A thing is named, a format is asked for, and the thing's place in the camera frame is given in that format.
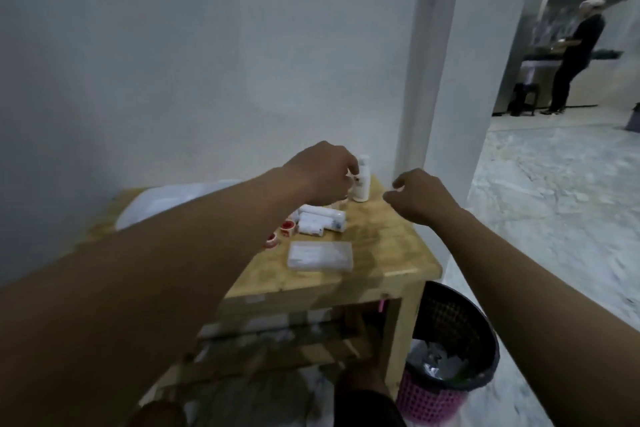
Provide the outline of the wooden side table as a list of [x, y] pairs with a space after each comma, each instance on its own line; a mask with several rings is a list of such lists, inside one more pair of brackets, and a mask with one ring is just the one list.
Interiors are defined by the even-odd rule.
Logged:
[[[264, 376], [308, 367], [329, 369], [375, 358], [390, 391], [397, 396], [427, 281], [442, 267], [413, 226], [382, 200], [383, 187], [372, 177], [368, 201], [346, 206], [346, 231], [323, 237], [280, 235], [279, 245], [258, 253], [207, 323], [269, 314], [341, 308], [339, 323], [316, 333], [271, 332], [197, 345], [172, 365], [143, 397], [173, 397], [191, 385], [229, 378]], [[348, 242], [354, 269], [294, 271], [287, 267], [295, 241]]]

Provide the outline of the person's leg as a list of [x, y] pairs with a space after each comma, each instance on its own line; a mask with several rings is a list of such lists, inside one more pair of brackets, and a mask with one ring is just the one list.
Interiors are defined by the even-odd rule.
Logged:
[[350, 364], [338, 376], [333, 427], [407, 427], [374, 362]]
[[183, 407], [168, 400], [155, 400], [139, 407], [125, 427], [189, 427]]

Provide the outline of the person's left leg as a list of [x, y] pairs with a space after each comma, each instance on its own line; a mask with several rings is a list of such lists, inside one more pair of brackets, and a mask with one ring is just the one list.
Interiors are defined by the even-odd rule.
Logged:
[[139, 407], [125, 427], [189, 427], [183, 407], [168, 400], [155, 400]]

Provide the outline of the person's left hand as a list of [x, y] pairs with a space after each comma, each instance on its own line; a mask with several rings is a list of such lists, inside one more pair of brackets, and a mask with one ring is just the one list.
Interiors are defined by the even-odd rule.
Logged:
[[325, 140], [296, 154], [283, 165], [287, 178], [294, 182], [301, 204], [326, 206], [342, 201], [345, 193], [346, 147]]

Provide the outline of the clear plastic box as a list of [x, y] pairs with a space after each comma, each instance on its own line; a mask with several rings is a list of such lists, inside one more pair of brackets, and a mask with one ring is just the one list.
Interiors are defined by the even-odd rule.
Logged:
[[354, 269], [353, 248], [348, 242], [295, 241], [289, 246], [287, 267], [294, 271], [335, 271]]

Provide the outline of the person's right hand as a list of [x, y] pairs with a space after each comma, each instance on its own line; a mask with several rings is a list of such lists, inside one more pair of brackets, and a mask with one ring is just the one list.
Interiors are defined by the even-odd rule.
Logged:
[[464, 210], [439, 178], [418, 170], [414, 186], [403, 190], [387, 190], [383, 200], [402, 218], [436, 231], [456, 219]]

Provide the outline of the white plastic bag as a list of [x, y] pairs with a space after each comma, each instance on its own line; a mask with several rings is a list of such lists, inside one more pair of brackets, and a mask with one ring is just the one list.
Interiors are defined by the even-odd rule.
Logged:
[[135, 197], [118, 216], [115, 223], [115, 230], [120, 231], [126, 229], [173, 207], [231, 187], [240, 182], [240, 180], [228, 179], [149, 188]]

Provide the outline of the large white gauze roll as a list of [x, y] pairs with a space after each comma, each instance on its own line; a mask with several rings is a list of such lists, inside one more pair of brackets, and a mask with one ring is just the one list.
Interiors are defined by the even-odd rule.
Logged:
[[299, 208], [299, 224], [314, 223], [324, 230], [344, 232], [347, 227], [347, 215], [343, 210], [324, 206], [304, 204]]

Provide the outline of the person's left forearm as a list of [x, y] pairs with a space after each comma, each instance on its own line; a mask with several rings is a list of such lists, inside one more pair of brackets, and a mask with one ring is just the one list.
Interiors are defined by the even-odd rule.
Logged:
[[0, 289], [0, 427], [117, 427], [313, 194], [273, 169]]

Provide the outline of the person's right leg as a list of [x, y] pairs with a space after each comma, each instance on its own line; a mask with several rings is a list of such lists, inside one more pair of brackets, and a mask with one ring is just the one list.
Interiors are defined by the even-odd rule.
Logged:
[[350, 364], [338, 376], [333, 427], [407, 427], [374, 362]]

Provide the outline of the white packets on shelf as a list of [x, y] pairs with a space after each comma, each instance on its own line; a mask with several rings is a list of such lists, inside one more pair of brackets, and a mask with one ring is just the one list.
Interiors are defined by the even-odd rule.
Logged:
[[344, 316], [341, 308], [314, 309], [302, 312], [269, 314], [239, 319], [218, 319], [199, 330], [195, 343], [271, 332], [316, 333], [324, 326], [339, 323]]

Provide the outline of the clear plastic bin liner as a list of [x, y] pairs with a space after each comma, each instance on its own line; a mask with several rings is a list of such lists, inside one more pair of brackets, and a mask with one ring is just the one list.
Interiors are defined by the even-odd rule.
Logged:
[[406, 360], [414, 371], [430, 379], [460, 382], [468, 376], [469, 360], [448, 353], [438, 342], [413, 339]]

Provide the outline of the white plastic bottle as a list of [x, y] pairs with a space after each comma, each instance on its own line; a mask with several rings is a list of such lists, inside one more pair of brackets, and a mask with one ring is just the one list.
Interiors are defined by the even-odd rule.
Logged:
[[353, 176], [350, 198], [363, 203], [369, 200], [371, 192], [371, 159], [368, 155], [359, 155], [357, 159], [359, 173]]

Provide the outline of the black and pink waste basket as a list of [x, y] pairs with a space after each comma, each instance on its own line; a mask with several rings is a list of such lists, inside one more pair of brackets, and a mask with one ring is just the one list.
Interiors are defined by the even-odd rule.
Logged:
[[469, 360], [468, 376], [460, 382], [422, 376], [406, 360], [396, 405], [412, 423], [437, 426], [451, 420], [472, 392], [493, 380], [500, 361], [499, 342], [480, 308], [433, 281], [424, 287], [413, 339], [438, 342], [448, 353]]

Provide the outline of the black stool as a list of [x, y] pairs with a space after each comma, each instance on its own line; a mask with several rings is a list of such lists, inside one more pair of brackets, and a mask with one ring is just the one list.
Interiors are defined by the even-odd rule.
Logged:
[[513, 96], [508, 104], [508, 114], [513, 117], [521, 116], [524, 112], [535, 115], [540, 97], [538, 83], [516, 83]]

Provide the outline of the person's right forearm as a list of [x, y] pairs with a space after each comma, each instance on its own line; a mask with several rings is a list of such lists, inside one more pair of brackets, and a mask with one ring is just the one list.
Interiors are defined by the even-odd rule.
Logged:
[[640, 331], [466, 210], [427, 221], [555, 427], [640, 427]]

